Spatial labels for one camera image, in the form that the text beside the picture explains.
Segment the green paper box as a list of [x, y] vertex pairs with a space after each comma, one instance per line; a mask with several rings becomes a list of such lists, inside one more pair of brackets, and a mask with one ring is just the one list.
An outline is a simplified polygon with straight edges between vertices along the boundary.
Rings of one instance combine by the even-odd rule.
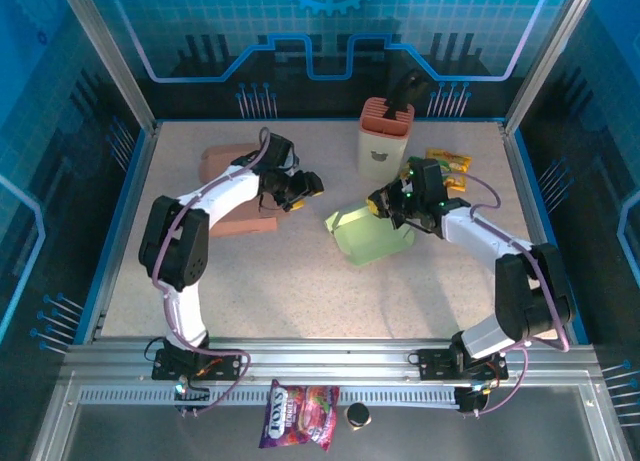
[[354, 266], [365, 266], [410, 248], [414, 231], [394, 229], [389, 219], [374, 216], [364, 202], [343, 207], [324, 221], [339, 250]]

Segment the pink paper box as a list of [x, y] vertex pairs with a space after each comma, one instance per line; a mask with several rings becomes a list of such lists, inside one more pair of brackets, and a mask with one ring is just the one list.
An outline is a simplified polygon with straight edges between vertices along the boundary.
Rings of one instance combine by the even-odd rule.
[[[207, 148], [201, 155], [199, 180], [202, 184], [213, 181], [224, 173], [233, 160], [258, 148], [257, 143], [228, 144]], [[271, 208], [276, 207], [273, 198], [265, 197], [263, 201], [263, 207], [260, 207], [258, 198], [239, 205], [210, 229], [210, 236], [220, 238], [276, 231], [279, 214], [271, 211]]]

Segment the yellow snack bag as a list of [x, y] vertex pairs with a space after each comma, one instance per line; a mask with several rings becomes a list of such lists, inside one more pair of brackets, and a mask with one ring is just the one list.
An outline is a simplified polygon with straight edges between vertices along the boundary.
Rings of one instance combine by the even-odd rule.
[[466, 179], [464, 174], [468, 172], [472, 158], [470, 156], [455, 154], [443, 149], [429, 148], [426, 157], [438, 162], [443, 175], [444, 186], [459, 192], [466, 191]]

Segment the cream knife block pink top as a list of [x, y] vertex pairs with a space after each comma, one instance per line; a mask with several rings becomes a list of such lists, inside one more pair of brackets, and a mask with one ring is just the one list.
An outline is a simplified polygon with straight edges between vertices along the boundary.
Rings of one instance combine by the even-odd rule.
[[393, 118], [385, 118], [387, 109], [384, 98], [366, 100], [357, 143], [358, 174], [382, 184], [392, 181], [400, 170], [415, 115], [413, 106], [408, 105]]

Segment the purple berries candy bag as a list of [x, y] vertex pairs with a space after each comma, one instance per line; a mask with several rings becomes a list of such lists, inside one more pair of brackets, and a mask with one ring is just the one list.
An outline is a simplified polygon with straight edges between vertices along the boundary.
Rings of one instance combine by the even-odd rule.
[[337, 425], [338, 386], [284, 385], [273, 379], [259, 448], [317, 444], [330, 450]]

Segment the aluminium front rail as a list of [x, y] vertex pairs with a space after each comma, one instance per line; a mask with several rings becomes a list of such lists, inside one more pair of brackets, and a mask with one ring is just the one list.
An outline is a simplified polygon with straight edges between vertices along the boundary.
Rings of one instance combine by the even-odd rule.
[[[63, 359], [57, 383], [149, 385], [151, 363], [144, 359], [144, 338], [102, 338], [74, 345]], [[213, 350], [239, 349], [251, 363], [243, 385], [267, 385], [276, 378], [286, 384], [402, 386], [420, 383], [418, 369], [408, 362], [419, 349], [446, 349], [448, 340], [429, 339], [241, 339], [218, 338]], [[571, 386], [600, 384], [603, 374], [590, 346], [574, 345], [564, 353], [544, 344], [528, 348], [523, 369], [519, 351], [506, 354], [513, 385], [524, 372], [523, 385]]]

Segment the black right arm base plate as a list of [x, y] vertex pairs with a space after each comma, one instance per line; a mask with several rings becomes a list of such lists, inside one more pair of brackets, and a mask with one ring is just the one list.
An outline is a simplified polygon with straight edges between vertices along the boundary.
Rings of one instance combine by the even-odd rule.
[[493, 354], [481, 359], [448, 349], [420, 349], [410, 353], [407, 361], [419, 371], [422, 381], [506, 381], [506, 361]]

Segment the aluminium frame post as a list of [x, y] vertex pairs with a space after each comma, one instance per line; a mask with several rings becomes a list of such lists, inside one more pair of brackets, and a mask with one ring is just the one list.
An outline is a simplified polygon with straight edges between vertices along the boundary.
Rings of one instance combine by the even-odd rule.
[[566, 49], [590, 2], [591, 0], [566, 1], [507, 113], [504, 133], [508, 137], [515, 135], [516, 129], [535, 101], [560, 55]]
[[136, 121], [147, 134], [154, 134], [157, 129], [156, 118], [94, 1], [66, 1]]

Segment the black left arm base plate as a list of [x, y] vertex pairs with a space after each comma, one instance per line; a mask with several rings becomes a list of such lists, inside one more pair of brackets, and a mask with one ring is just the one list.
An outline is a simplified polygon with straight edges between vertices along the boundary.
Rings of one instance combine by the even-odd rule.
[[151, 378], [161, 381], [177, 381], [181, 377], [189, 381], [235, 381], [241, 367], [238, 355], [204, 356], [160, 349], [153, 361]]

